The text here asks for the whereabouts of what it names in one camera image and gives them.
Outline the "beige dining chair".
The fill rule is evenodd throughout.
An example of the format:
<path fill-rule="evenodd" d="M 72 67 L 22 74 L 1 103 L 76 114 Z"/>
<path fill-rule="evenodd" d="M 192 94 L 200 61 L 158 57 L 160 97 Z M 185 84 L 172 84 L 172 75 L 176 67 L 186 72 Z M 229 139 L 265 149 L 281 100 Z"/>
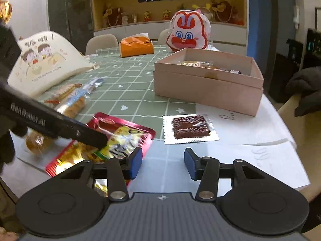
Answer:
<path fill-rule="evenodd" d="M 159 45 L 166 45 L 167 44 L 167 38 L 171 32 L 171 29 L 165 29 L 160 32 L 159 37 L 158 37 L 158 42 L 157 44 Z"/>
<path fill-rule="evenodd" d="M 118 47 L 118 41 L 113 34 L 99 35 L 97 37 L 91 38 L 88 41 L 85 54 L 95 54 L 97 50 L 116 47 Z"/>

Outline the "orange tissue box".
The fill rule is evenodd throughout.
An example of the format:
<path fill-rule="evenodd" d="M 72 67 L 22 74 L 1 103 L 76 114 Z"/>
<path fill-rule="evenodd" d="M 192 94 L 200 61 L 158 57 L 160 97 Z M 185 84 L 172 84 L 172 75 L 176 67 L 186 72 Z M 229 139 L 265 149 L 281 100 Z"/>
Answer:
<path fill-rule="evenodd" d="M 140 33 L 123 38 L 119 43 L 119 48 L 122 58 L 154 54 L 154 46 L 148 33 Z"/>

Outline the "red yellow snack packet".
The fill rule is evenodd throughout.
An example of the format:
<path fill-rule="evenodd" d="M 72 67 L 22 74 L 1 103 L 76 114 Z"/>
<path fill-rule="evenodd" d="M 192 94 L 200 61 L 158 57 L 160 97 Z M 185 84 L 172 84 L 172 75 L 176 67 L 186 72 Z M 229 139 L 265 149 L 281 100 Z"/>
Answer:
<path fill-rule="evenodd" d="M 86 126 L 105 134 L 106 145 L 99 149 L 72 140 L 47 164 L 45 171 L 48 175 L 53 177 L 83 160 L 102 164 L 111 158 L 128 158 L 137 147 L 146 155 L 156 136 L 152 128 L 102 112 L 96 113 Z"/>

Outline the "red white rabbit bag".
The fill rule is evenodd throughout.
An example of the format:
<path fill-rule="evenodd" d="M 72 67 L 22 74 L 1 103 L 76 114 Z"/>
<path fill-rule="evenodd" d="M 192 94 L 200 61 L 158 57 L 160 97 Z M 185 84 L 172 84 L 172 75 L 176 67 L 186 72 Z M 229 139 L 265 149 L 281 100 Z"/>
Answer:
<path fill-rule="evenodd" d="M 179 10 L 169 24 L 166 44 L 173 51 L 185 48 L 206 49 L 211 37 L 211 23 L 198 11 Z"/>

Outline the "brown chocolate snack packet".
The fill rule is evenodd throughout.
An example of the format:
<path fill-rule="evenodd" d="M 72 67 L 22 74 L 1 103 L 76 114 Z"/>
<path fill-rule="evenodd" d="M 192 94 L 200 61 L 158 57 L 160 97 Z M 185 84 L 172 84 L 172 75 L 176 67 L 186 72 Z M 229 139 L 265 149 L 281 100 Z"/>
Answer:
<path fill-rule="evenodd" d="M 167 145 L 219 140 L 218 133 L 206 114 L 163 116 L 163 134 Z"/>

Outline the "long brown biscuit packet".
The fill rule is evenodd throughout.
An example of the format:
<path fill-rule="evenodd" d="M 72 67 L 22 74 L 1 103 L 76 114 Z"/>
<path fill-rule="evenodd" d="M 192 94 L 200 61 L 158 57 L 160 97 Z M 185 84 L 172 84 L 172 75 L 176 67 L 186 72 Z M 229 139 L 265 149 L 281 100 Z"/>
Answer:
<path fill-rule="evenodd" d="M 106 77 L 95 77 L 86 84 L 62 85 L 44 100 L 44 104 L 73 119 L 86 106 L 90 95 L 105 82 L 105 79 Z"/>

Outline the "pink cardboard box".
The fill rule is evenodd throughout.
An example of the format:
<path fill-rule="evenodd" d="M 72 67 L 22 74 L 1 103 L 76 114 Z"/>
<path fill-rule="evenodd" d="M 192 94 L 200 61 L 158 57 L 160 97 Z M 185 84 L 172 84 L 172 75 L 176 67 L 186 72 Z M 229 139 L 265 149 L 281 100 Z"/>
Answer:
<path fill-rule="evenodd" d="M 239 70 L 241 74 L 180 65 L 179 61 L 204 61 Z M 185 48 L 154 64 L 156 95 L 256 116 L 264 77 L 252 57 L 227 52 Z"/>

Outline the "black jacket on chair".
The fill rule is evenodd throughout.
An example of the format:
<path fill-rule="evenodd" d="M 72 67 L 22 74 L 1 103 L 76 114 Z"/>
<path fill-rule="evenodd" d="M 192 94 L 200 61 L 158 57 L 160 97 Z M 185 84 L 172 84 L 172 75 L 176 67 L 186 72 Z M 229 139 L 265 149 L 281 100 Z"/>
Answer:
<path fill-rule="evenodd" d="M 309 67 L 295 73 L 286 85 L 289 96 L 300 95 L 300 101 L 294 116 L 304 116 L 320 111 L 320 66 Z"/>

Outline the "white cartoon printed bag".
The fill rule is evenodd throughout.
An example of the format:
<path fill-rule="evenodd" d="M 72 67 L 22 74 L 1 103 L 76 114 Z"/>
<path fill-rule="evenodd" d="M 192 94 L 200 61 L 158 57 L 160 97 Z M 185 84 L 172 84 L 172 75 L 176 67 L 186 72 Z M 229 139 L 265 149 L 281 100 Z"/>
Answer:
<path fill-rule="evenodd" d="M 67 78 L 93 68 L 63 36 L 44 31 L 18 41 L 21 54 L 8 77 L 8 85 L 36 97 Z"/>

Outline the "yellow bread snack packet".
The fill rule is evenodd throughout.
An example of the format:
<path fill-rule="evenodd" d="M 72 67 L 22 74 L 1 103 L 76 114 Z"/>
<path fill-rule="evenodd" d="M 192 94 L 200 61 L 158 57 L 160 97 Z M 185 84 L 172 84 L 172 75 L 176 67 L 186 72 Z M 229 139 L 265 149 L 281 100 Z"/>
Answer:
<path fill-rule="evenodd" d="M 185 61 L 179 61 L 179 64 L 185 65 L 185 66 L 210 68 L 213 70 L 220 70 L 220 71 L 230 72 L 233 74 L 241 74 L 241 72 L 239 70 L 221 68 L 221 67 L 214 65 L 213 63 L 204 62 L 204 61 L 187 61 L 187 60 L 185 60 Z"/>

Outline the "dark fish tank cabinet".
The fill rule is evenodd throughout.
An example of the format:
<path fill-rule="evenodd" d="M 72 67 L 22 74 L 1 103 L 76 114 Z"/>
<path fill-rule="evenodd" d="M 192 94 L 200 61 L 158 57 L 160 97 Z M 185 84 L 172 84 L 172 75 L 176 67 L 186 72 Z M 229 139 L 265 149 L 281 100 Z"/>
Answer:
<path fill-rule="evenodd" d="M 277 53 L 274 72 L 268 91 L 269 96 L 277 103 L 286 103 L 286 85 L 296 72 L 301 69 L 320 66 L 320 32 L 307 30 L 306 43 L 287 39 L 287 54 Z"/>

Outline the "green checkered tablecloth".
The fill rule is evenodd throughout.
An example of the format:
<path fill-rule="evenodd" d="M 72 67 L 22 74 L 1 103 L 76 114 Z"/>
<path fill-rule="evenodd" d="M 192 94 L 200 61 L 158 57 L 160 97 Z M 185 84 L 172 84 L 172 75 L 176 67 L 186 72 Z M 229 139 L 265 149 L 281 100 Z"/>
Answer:
<path fill-rule="evenodd" d="M 157 96 L 154 92 L 153 71 L 156 61 L 171 54 L 165 45 L 154 46 L 154 53 L 122 58 L 119 49 L 97 50 L 89 57 L 99 67 L 62 81 L 45 91 L 39 101 L 56 92 L 62 85 L 86 84 L 94 78 L 104 77 L 104 82 L 89 97 L 76 120 L 87 123 L 91 117 L 103 112 L 136 124 L 150 127 L 156 139 L 162 140 L 163 116 L 195 114 L 196 104 L 175 98 Z"/>

